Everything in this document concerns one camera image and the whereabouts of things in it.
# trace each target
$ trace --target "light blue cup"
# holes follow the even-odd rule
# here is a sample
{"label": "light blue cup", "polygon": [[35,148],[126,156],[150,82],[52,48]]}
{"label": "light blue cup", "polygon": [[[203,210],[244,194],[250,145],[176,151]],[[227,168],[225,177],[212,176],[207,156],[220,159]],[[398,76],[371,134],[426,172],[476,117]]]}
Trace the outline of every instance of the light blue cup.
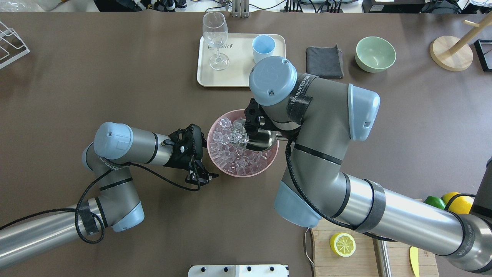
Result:
{"label": "light blue cup", "polygon": [[275,40],[269,35],[259,35],[253,39],[253,58],[254,62],[273,56],[275,50]]}
{"label": "light blue cup", "polygon": [[355,61],[359,67],[371,73],[385,71],[397,59],[397,53],[391,43],[377,36],[361,39],[355,52]]}

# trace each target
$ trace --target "green bowl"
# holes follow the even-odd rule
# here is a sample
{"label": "green bowl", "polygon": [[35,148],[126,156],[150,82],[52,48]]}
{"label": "green bowl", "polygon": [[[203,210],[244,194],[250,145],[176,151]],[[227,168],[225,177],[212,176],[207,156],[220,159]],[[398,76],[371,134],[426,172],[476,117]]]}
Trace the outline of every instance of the green bowl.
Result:
{"label": "green bowl", "polygon": [[371,73],[385,71],[396,59],[397,53],[391,43],[377,36],[364,37],[355,49],[355,61]]}

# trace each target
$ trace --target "pink bowl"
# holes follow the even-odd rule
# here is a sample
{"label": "pink bowl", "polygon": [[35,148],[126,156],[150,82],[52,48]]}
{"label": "pink bowl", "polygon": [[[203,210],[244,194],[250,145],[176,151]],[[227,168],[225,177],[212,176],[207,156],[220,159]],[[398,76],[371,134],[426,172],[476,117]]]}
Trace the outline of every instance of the pink bowl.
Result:
{"label": "pink bowl", "polygon": [[230,111],[224,115],[222,115],[221,117],[219,117],[213,124],[212,124],[212,127],[210,128],[209,130],[209,134],[207,136],[207,152],[210,156],[210,159],[212,160],[212,162],[214,163],[214,165],[220,169],[220,171],[228,174],[228,175],[231,175],[231,176],[234,176],[234,177],[251,177],[251,176],[255,176],[255,175],[258,175],[260,173],[262,173],[263,171],[265,171],[271,164],[272,162],[275,160],[275,157],[277,156],[277,153],[278,153],[278,143],[275,144],[275,146],[272,147],[272,149],[270,149],[271,151],[271,155],[266,158],[266,165],[265,163],[263,163],[263,166],[261,166],[259,168],[259,171],[258,172],[248,172],[248,173],[245,173],[245,174],[239,174],[237,171],[234,171],[233,173],[232,172],[229,172],[227,171],[228,169],[231,169],[230,167],[226,167],[226,168],[221,168],[217,162],[216,162],[216,159],[214,159],[211,154],[210,154],[210,149],[211,149],[211,146],[210,146],[210,143],[214,142],[213,141],[213,134],[214,134],[214,131],[216,129],[217,126],[219,126],[219,121],[222,119],[222,118],[229,118],[231,120],[231,123],[234,122],[235,120],[237,120],[238,118],[242,117],[244,118],[245,114],[244,114],[244,110],[242,109],[237,109],[237,110],[234,110],[234,111]]}

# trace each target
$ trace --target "blue end cap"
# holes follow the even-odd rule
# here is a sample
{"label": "blue end cap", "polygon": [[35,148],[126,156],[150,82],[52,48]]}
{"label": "blue end cap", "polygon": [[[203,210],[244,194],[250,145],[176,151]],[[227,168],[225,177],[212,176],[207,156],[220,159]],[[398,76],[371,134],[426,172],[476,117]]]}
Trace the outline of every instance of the blue end cap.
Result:
{"label": "blue end cap", "polygon": [[296,68],[284,57],[258,62],[249,74],[249,88],[262,106],[272,106],[289,96],[297,81]]}
{"label": "blue end cap", "polygon": [[133,226],[140,224],[145,218],[144,210],[142,209],[142,201],[138,203],[131,212],[124,216],[115,225],[111,226],[115,232],[121,232],[130,229]]}
{"label": "blue end cap", "polygon": [[133,143],[133,131],[126,124],[106,122],[99,127],[94,137],[94,152],[106,159],[123,157]]}
{"label": "blue end cap", "polygon": [[365,141],[376,120],[381,99],[377,93],[348,84],[350,138]]}
{"label": "blue end cap", "polygon": [[274,207],[283,218],[302,227],[314,228],[321,220],[321,216],[282,181]]}

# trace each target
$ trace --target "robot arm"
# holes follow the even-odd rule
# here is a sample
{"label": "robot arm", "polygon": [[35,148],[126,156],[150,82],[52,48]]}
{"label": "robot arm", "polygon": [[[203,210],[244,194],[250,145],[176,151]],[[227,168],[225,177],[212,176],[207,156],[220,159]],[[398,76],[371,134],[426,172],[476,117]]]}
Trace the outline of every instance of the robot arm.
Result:
{"label": "robot arm", "polygon": [[[169,136],[155,134],[125,124],[106,122],[82,155],[86,168],[96,176],[100,195],[82,202],[78,225],[88,236],[101,232],[96,214],[115,232],[129,229],[144,219],[128,165],[146,163],[188,171],[186,182],[207,184],[217,174],[208,173],[201,163],[203,134],[191,124]],[[74,214],[61,212],[0,231],[0,270],[79,238]]]}
{"label": "robot arm", "polygon": [[316,226],[322,216],[336,218],[357,232],[445,256],[466,271],[492,274],[491,210],[485,195],[491,192],[490,176],[477,195],[483,198],[482,209],[472,209],[481,213],[456,215],[434,208],[340,172],[348,143],[369,135],[379,108],[376,93],[298,75],[282,57],[259,62],[249,86],[254,101],[245,111],[246,129],[270,126],[295,141],[275,201],[282,217],[303,227]]}

